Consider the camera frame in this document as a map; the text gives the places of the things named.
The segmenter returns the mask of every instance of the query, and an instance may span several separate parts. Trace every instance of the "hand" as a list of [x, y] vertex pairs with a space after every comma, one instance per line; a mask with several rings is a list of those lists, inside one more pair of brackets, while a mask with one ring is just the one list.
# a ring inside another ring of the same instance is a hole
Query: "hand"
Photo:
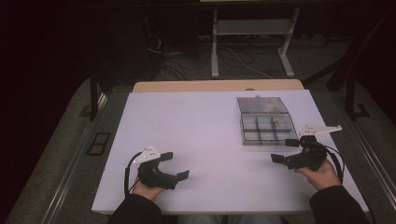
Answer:
[[150, 188], [147, 185], [144, 185], [142, 181], [139, 180], [137, 177], [136, 180], [134, 181], [136, 184], [134, 185], [134, 188], [132, 189], [132, 194], [138, 194], [140, 196], [143, 196], [149, 200], [155, 201], [157, 196], [163, 192], [165, 189], [162, 188]]
[[296, 169], [296, 172], [305, 175], [308, 182], [317, 190], [341, 185], [334, 167], [327, 159], [317, 171], [312, 171], [308, 167], [304, 167]]

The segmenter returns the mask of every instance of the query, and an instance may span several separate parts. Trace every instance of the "table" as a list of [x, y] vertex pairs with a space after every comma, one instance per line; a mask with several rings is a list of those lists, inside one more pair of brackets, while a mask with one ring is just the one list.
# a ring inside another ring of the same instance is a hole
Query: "table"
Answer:
[[[214, 91], [216, 86], [221, 91]], [[252, 88], [269, 91], [244, 91]], [[280, 97], [296, 130], [306, 123], [325, 125], [309, 91], [298, 80], [137, 83], [126, 103], [92, 211], [114, 212], [124, 198], [124, 168], [150, 144], [161, 153], [175, 153], [172, 160], [160, 164], [163, 172], [175, 175], [190, 170], [187, 180], [157, 199], [166, 215], [310, 210], [308, 200], [316, 190], [304, 176], [270, 159], [271, 153], [291, 155], [300, 148], [242, 145], [236, 97], [258, 94]], [[335, 147], [329, 134], [318, 136], [318, 141]], [[131, 186], [136, 174], [137, 167], [132, 167]], [[344, 185], [368, 211], [347, 169]]]

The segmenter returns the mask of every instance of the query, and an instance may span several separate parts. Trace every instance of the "sleeve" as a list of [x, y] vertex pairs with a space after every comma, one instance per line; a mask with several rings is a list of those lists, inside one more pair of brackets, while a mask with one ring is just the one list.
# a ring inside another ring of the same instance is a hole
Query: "sleeve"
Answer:
[[161, 214], [161, 209], [153, 201], [137, 194], [130, 194], [107, 224], [159, 224]]
[[343, 186], [318, 191], [309, 201], [317, 224], [369, 224], [359, 203]]

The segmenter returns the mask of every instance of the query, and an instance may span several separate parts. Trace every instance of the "dark background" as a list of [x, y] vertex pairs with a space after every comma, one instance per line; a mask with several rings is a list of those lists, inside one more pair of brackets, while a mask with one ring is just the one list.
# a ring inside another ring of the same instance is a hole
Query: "dark background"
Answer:
[[[166, 44], [193, 43], [211, 35], [210, 11], [166, 13], [128, 9], [82, 10], [53, 0], [3, 1], [0, 7], [2, 98], [0, 222], [17, 201], [71, 97], [91, 72], [104, 91], [117, 85], [150, 80], [155, 72], [146, 45], [146, 32]], [[284, 10], [273, 11], [272, 15]], [[353, 37], [375, 8], [358, 6], [304, 7], [295, 35]], [[255, 15], [228, 11], [232, 17]], [[396, 123], [395, 16], [392, 13], [361, 56], [357, 76]]]

